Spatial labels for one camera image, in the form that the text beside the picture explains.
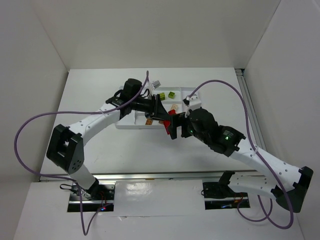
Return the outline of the lime green lego brick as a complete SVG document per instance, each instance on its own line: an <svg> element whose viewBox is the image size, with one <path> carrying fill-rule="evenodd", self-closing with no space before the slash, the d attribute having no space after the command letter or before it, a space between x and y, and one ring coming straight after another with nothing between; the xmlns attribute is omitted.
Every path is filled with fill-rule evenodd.
<svg viewBox="0 0 320 240"><path fill-rule="evenodd" d="M168 93L168 98L170 98L170 99L174 99L175 96L176 96L176 94L175 94L174 92L172 92L172 91L170 91L170 92Z"/></svg>
<svg viewBox="0 0 320 240"><path fill-rule="evenodd" d="M159 98L160 98L161 101L164 101L164 100L166 99L165 93L164 93L164 92L161 92L161 93L159 94Z"/></svg>

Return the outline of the cream lego plate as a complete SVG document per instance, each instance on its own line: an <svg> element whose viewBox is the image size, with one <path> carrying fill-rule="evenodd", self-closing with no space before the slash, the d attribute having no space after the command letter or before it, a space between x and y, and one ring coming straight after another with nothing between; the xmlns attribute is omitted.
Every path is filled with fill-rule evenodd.
<svg viewBox="0 0 320 240"><path fill-rule="evenodd" d="M171 111L172 111L172 110L177 111L177 109L178 109L178 105L177 105L177 104L172 104L170 110L171 110Z"/></svg>

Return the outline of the red rounded lego brick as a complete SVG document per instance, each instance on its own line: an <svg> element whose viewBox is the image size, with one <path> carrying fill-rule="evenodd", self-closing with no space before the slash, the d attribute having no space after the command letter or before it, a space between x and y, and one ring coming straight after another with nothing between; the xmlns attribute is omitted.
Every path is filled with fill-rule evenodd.
<svg viewBox="0 0 320 240"><path fill-rule="evenodd" d="M175 109L172 109L172 110L170 110L170 111L168 112L168 114L169 114L170 116L174 116L174 115L177 114L177 112L176 112Z"/></svg>

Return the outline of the red stepped lego brick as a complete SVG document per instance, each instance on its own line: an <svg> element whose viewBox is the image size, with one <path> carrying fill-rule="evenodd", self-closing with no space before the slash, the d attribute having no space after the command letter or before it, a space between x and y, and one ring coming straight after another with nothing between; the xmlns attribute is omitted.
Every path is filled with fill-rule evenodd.
<svg viewBox="0 0 320 240"><path fill-rule="evenodd" d="M170 122L169 120L164 120L164 121L163 121L164 128L165 128L166 133L167 133L168 135L170 135L170 131L169 131L169 126L170 126L170 124L171 124L171 122Z"/></svg>

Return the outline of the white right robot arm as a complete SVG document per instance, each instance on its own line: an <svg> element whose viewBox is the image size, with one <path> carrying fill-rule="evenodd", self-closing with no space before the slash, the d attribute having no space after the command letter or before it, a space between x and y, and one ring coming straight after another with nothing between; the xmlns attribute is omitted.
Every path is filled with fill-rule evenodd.
<svg viewBox="0 0 320 240"><path fill-rule="evenodd" d="M177 138L178 127L181 127L183 138L193 136L214 152L238 160L265 176L255 180L226 171L219 181L221 185L226 185L233 192L269 197L286 210L291 204L294 213L301 211L314 173L311 168L291 165L258 148L243 133L218 124L214 116L201 107L189 115L183 112L171 114L167 131L172 139Z"/></svg>

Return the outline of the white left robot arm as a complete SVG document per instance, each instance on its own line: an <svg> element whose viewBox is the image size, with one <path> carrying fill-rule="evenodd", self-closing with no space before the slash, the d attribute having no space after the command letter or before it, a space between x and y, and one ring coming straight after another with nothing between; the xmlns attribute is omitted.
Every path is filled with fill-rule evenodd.
<svg viewBox="0 0 320 240"><path fill-rule="evenodd" d="M141 81L129 78L122 89L106 100L96 114L69 126L57 125L52 132L46 157L63 169L93 199L102 188L99 181L84 165L85 145L108 126L117 123L131 111L145 113L147 118L165 121L170 119L159 95L144 98Z"/></svg>

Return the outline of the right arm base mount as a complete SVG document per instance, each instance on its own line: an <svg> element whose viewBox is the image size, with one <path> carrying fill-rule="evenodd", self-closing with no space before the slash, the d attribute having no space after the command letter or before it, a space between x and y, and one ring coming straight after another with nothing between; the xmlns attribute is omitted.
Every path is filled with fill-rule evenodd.
<svg viewBox="0 0 320 240"><path fill-rule="evenodd" d="M250 208L250 201L246 192L234 192L229 186L234 171L225 171L218 181L202 183L200 194L204 197L205 210L225 210Z"/></svg>

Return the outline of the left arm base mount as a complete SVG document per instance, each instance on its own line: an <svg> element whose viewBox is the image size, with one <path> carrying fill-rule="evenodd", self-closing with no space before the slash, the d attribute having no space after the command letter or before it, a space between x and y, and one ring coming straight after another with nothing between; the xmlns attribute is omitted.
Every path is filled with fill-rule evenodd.
<svg viewBox="0 0 320 240"><path fill-rule="evenodd" d="M62 183L59 188L69 193L67 212L79 213L80 212L80 193L75 184ZM115 199L116 184L114 182L104 182L99 185L98 192L95 196L91 196L83 189L82 195L82 208L83 212L96 212L100 208L100 212L113 212L114 199Z"/></svg>

